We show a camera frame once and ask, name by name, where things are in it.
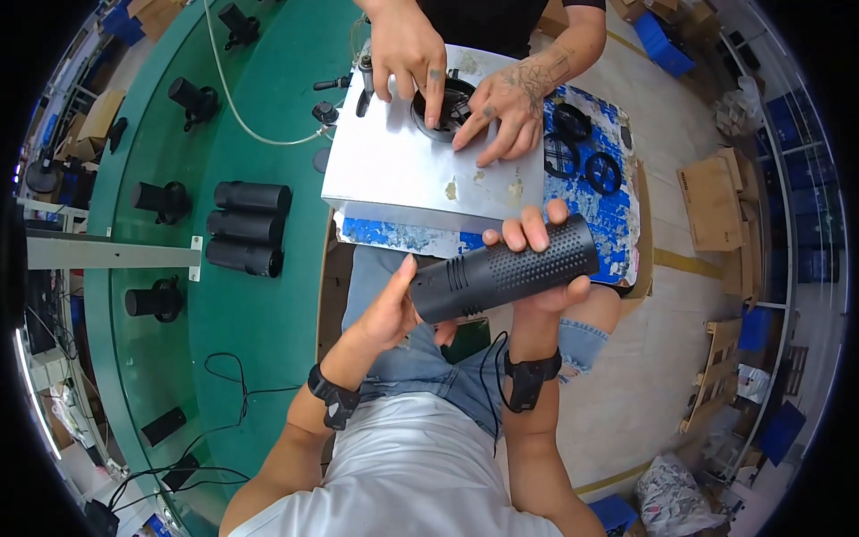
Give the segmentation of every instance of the metal box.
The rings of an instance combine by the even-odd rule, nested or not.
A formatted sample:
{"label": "metal box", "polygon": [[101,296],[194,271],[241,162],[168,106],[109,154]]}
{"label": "metal box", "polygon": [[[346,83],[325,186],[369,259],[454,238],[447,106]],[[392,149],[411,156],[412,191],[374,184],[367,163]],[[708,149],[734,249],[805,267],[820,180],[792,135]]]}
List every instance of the metal box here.
{"label": "metal box", "polygon": [[[477,86],[495,70],[515,62],[490,52],[446,46],[448,68]],[[360,72],[352,77],[328,159],[322,198],[350,218],[435,229],[482,233],[501,229],[504,218],[522,207],[543,203],[543,140],[513,161],[477,167],[483,150],[495,140],[493,121],[465,148],[421,132],[411,114],[411,100],[397,96],[389,81],[391,104],[374,96],[364,117],[356,116],[363,92]]]}

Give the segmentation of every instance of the white t-shirt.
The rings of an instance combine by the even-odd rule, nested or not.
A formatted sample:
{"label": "white t-shirt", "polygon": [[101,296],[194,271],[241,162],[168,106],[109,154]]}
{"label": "white t-shirt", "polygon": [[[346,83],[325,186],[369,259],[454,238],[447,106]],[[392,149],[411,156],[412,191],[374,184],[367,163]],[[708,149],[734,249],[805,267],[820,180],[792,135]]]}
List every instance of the white t-shirt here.
{"label": "white t-shirt", "polygon": [[402,394],[360,405],[337,434],[322,485],[277,500],[230,537],[551,535],[510,505],[492,438],[446,400]]}

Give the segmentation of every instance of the person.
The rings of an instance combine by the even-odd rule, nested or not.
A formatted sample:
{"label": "person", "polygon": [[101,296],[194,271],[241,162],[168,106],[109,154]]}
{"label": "person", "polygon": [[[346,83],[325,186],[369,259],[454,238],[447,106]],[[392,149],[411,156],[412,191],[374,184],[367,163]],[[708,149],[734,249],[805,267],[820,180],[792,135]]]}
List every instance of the person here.
{"label": "person", "polygon": [[355,0],[371,21],[373,85],[391,101],[388,79],[410,99],[415,87],[433,128],[442,110],[445,43],[495,52],[520,61],[484,78],[469,100],[472,115],[456,133],[459,150],[493,119],[496,139],[478,166],[515,159],[543,136],[543,98],[595,64],[606,46],[606,0],[563,0],[570,26],[544,51],[527,57],[528,39],[548,0]]}
{"label": "person", "polygon": [[[553,199],[547,213],[562,223],[567,205]],[[515,251],[549,246],[534,206],[505,221],[502,236]],[[484,233],[487,245],[501,239],[494,230]],[[498,359],[496,344],[448,363],[439,345],[452,338],[455,324],[436,330],[421,321],[408,291],[416,270],[411,254],[356,247],[343,335],[318,371],[359,390],[361,402],[336,435],[323,477],[320,457],[332,434],[325,423],[337,409],[304,384],[259,473],[230,501],[222,537],[605,535],[557,451],[558,378],[543,383],[532,410],[503,406],[497,375],[504,373],[491,360],[482,364],[490,354]],[[515,302],[513,311],[509,343],[498,347],[511,363],[559,351],[587,373],[618,322],[620,298],[582,276]],[[505,375],[503,382],[509,401],[511,380]],[[493,460],[501,435],[509,496]]]}

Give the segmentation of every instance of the black wristband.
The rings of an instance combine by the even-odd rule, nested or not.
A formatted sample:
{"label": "black wristband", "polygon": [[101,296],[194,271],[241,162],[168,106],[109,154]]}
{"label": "black wristband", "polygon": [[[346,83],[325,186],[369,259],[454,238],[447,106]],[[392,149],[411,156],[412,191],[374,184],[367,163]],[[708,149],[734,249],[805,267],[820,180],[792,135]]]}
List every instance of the black wristband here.
{"label": "black wristband", "polygon": [[504,352],[504,374],[513,379],[513,393],[510,394],[507,408],[516,414],[533,410],[537,405],[543,382],[557,376],[562,362],[560,349],[556,349],[555,355],[550,358],[519,363],[511,363],[510,351]]}
{"label": "black wristband", "polygon": [[322,420],[325,427],[334,430],[346,428],[346,420],[352,417],[352,413],[361,402],[358,391],[347,390],[322,376],[322,371],[317,363],[310,369],[308,375],[308,388],[315,397],[325,401],[327,412]]}

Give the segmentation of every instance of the blue jeans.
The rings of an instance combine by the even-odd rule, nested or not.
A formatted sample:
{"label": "blue jeans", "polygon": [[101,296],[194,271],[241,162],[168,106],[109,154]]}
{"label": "blue jeans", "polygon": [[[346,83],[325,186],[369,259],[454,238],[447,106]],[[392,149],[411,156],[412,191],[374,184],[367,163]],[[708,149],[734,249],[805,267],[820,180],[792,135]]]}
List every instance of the blue jeans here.
{"label": "blue jeans", "polygon": [[[387,285],[391,275],[399,268],[405,253],[385,248],[358,246],[352,265],[349,301],[343,316],[346,330],[364,313],[364,310]],[[361,402],[408,394],[430,392],[452,403],[490,436],[496,432],[495,415],[501,419],[501,395],[498,392],[496,368],[493,360],[497,350],[498,367],[503,367],[503,353],[507,343],[495,344],[456,365],[449,364],[434,343],[436,330],[423,323],[415,327],[400,345],[382,352],[367,373],[360,391]],[[558,347],[564,358],[561,382],[569,375],[587,374],[608,341],[608,334],[588,324],[561,319]],[[489,357],[483,367],[485,389],[480,381],[480,363],[486,352]]]}

